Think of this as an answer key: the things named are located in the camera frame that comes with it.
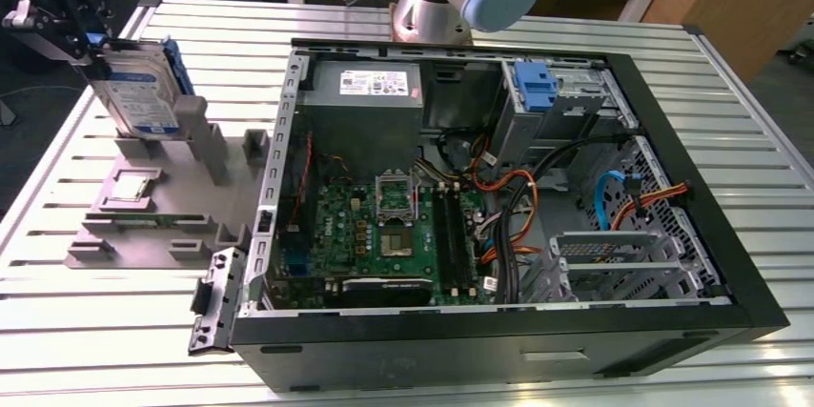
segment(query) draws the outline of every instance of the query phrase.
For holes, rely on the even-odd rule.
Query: aluminum extrusion table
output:
[[[387,40],[388,13],[163,0],[125,37],[180,43],[224,135],[272,129],[292,36]],[[814,173],[703,37],[528,18],[478,44],[632,55],[791,327],[645,378],[276,394],[238,355],[188,357],[197,271],[71,271],[68,243],[117,149],[85,91],[0,226],[0,404],[787,405],[814,399]]]

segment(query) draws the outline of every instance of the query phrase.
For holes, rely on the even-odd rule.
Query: ram slot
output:
[[[454,272],[454,254],[451,250],[451,234],[447,229],[447,193],[444,190],[432,192],[432,225],[435,230],[435,249],[442,288],[456,287]]]
[[[455,271],[456,287],[468,289],[472,286],[472,263],[467,251],[467,235],[464,234],[463,210],[460,209],[460,194],[447,195],[447,230],[451,248],[451,259]]]

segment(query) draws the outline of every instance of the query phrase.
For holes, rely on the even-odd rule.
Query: power supply label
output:
[[[143,133],[177,132],[177,120],[167,101],[161,100],[160,84],[149,73],[113,72],[104,81],[113,104],[127,124]]]
[[[406,71],[343,71],[339,77],[342,95],[408,95]]]

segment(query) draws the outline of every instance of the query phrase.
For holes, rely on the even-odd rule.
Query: motherboard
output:
[[[312,248],[284,253],[288,306],[331,306],[332,296],[342,295],[334,291],[339,286],[368,289],[375,282],[376,289],[426,290],[431,297],[423,305],[486,303],[475,246],[466,236],[483,211],[480,194],[424,186],[382,190],[355,184],[319,189]],[[415,219],[382,221],[382,209],[407,208]]]

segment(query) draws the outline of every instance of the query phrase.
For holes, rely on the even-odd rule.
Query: case hinge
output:
[[[234,352],[229,347],[231,326],[240,305],[244,268],[246,254],[239,249],[228,248],[212,256],[189,307],[197,315],[189,338],[189,356]]]

